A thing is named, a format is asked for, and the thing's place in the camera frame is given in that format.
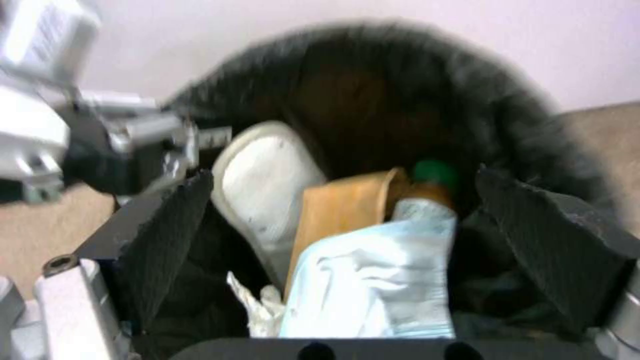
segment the gray metal part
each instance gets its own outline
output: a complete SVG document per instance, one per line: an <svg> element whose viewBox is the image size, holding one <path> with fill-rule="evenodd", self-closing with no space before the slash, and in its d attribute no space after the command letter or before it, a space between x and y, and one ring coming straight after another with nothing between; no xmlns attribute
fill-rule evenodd
<svg viewBox="0 0 640 360"><path fill-rule="evenodd" d="M118 152L131 152L134 148L184 136L180 118L171 113L154 113L133 119L113 120L105 123L111 147Z"/></svg>
<svg viewBox="0 0 640 360"><path fill-rule="evenodd" d="M13 281L0 276L0 360L11 354L11 329L24 310L24 301Z"/></svg>
<svg viewBox="0 0 640 360"><path fill-rule="evenodd" d="M11 354L12 360L64 358L60 353L58 355L52 353L51 356L49 354L51 351L60 351L60 347L68 349L73 345L74 337L69 334L61 334L63 331L73 332L75 337L79 336L83 340L83 346L90 347L90 351L97 354L85 357L79 353L83 347L73 346L74 349L70 351L73 351L74 355L67 357L68 359L127 358L130 339L127 332L121 331L119 327L109 293L100 275L99 265L87 259L81 259L80 264L81 266L76 266L50 278L39 278L36 283L38 302L29 300L24 303L17 290L11 292L11 297L0 296L0 314L17 313L10 323L0 323L0 329L4 331L7 328L7 331L0 333L0 341L11 341L6 346L3 343L0 348L3 351L0 353L2 354L0 360L8 359L9 354ZM60 286L58 289L61 293L56 296L50 296L52 294L51 279L58 280L56 282ZM20 304L22 306L20 311L10 311L16 306L7 306L8 300L14 304ZM86 326L91 327L94 334L98 331L104 336L91 337L90 332L83 332L81 329ZM57 331L58 334L51 334L52 331ZM55 336L56 339L53 341L56 341L56 344L48 350L47 337L51 341L51 336ZM115 357L105 357L109 355L109 352L100 352L101 340L95 341L96 339L104 339L105 343L102 344L102 347L113 349Z"/></svg>
<svg viewBox="0 0 640 360"><path fill-rule="evenodd" d="M0 67L20 77L74 86L100 18L83 0L16 1L0 38Z"/></svg>
<svg viewBox="0 0 640 360"><path fill-rule="evenodd" d="M50 360L116 359L113 339L82 266L39 278L35 294Z"/></svg>

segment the floor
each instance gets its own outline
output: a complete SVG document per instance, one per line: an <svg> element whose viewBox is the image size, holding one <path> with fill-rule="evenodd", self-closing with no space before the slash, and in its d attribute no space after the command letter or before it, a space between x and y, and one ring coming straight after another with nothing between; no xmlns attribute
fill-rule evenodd
<svg viewBox="0 0 640 360"><path fill-rule="evenodd" d="M628 228L640 237L640 103L578 111L564 119L602 159L623 199ZM25 297L51 257L73 251L113 209L111 197L85 186L57 204L0 208L0 274L10 275Z"/></svg>

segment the trash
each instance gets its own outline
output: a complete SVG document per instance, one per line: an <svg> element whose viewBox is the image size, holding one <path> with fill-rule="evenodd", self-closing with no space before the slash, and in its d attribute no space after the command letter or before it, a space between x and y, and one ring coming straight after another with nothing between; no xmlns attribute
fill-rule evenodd
<svg viewBox="0 0 640 360"><path fill-rule="evenodd" d="M305 188L326 181L302 139L281 122L245 130L213 166L211 199L253 247L271 282L287 280Z"/></svg>
<svg viewBox="0 0 640 360"><path fill-rule="evenodd" d="M234 276L227 273L227 284L244 308L249 318L247 327L252 338L274 338L280 332L284 305L280 292L273 285L260 290L260 301L256 300L249 289L245 288Z"/></svg>
<svg viewBox="0 0 640 360"><path fill-rule="evenodd" d="M382 224L397 196L410 185L402 168L348 177L307 188L291 254L285 299L300 254L314 242Z"/></svg>
<svg viewBox="0 0 640 360"><path fill-rule="evenodd" d="M318 241L300 256L280 336L453 338L447 263L455 218L399 221Z"/></svg>

